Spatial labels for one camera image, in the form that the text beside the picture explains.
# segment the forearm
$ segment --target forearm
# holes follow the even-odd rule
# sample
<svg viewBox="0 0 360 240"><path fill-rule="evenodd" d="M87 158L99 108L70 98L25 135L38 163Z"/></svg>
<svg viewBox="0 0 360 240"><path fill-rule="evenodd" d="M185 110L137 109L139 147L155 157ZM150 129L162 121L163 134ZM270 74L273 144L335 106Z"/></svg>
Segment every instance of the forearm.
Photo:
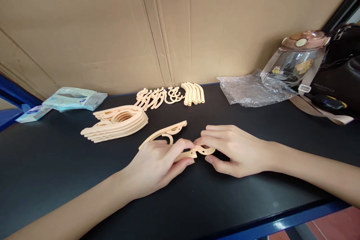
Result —
<svg viewBox="0 0 360 240"><path fill-rule="evenodd" d="M8 239L79 239L131 201L118 174L34 221Z"/></svg>
<svg viewBox="0 0 360 240"><path fill-rule="evenodd" d="M360 207L360 168L278 145L274 171L305 180Z"/></svg>

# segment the hand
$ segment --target hand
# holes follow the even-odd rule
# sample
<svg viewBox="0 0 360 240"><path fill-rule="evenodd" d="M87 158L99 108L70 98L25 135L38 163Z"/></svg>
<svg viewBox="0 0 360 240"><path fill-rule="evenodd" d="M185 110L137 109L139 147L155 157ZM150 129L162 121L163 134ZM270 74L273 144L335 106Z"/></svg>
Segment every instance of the hand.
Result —
<svg viewBox="0 0 360 240"><path fill-rule="evenodd" d="M244 177L272 170L277 143L258 139L236 126L207 126L194 144L214 147L230 158L222 161L213 155L205 160L219 173Z"/></svg>
<svg viewBox="0 0 360 240"><path fill-rule="evenodd" d="M165 140L144 144L132 162L119 172L131 199L145 197L170 183L188 165L195 162L190 157L175 164L174 160L184 149L194 147L191 141L185 139L179 139L172 145L167 144Z"/></svg>

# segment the clear plastic bag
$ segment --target clear plastic bag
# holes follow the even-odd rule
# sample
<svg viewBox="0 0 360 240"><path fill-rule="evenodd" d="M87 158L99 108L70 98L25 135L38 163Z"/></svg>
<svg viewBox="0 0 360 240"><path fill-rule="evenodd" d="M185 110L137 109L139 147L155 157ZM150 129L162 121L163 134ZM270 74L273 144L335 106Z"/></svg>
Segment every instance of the clear plastic bag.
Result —
<svg viewBox="0 0 360 240"><path fill-rule="evenodd" d="M220 88L230 104L239 103L244 107L262 107L292 98L298 93L284 86L272 90L264 86L261 80L261 70L241 77L217 77Z"/></svg>
<svg viewBox="0 0 360 240"><path fill-rule="evenodd" d="M92 90L62 87L42 104L61 113L73 109L95 110L108 96Z"/></svg>

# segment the cardboard wall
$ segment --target cardboard wall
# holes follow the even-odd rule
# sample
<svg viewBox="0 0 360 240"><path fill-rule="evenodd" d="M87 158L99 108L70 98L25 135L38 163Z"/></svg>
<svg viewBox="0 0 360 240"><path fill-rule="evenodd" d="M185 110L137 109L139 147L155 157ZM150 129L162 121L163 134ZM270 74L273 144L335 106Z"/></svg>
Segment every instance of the cardboard wall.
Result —
<svg viewBox="0 0 360 240"><path fill-rule="evenodd" d="M110 95L164 86L143 0L0 3L8 43L26 53L24 76L13 48L1 50L1 71L20 85L31 82L44 97L62 86Z"/></svg>
<svg viewBox="0 0 360 240"><path fill-rule="evenodd" d="M0 0L0 72L44 99L216 82L263 67L343 0Z"/></svg>
<svg viewBox="0 0 360 240"><path fill-rule="evenodd" d="M284 37L321 29L343 0L156 1L171 80L202 84L263 68Z"/></svg>
<svg viewBox="0 0 360 240"><path fill-rule="evenodd" d="M0 98L0 111L7 109L17 109L17 107Z"/></svg>

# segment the black bag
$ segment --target black bag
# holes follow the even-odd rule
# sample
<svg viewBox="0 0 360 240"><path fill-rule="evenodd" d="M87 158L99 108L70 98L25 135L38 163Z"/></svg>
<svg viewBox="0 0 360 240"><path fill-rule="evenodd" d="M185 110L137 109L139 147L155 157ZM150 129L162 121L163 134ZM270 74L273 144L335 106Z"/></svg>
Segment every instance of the black bag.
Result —
<svg viewBox="0 0 360 240"><path fill-rule="evenodd" d="M329 33L326 56L311 83L312 95L343 101L349 116L360 117L360 26L342 24Z"/></svg>

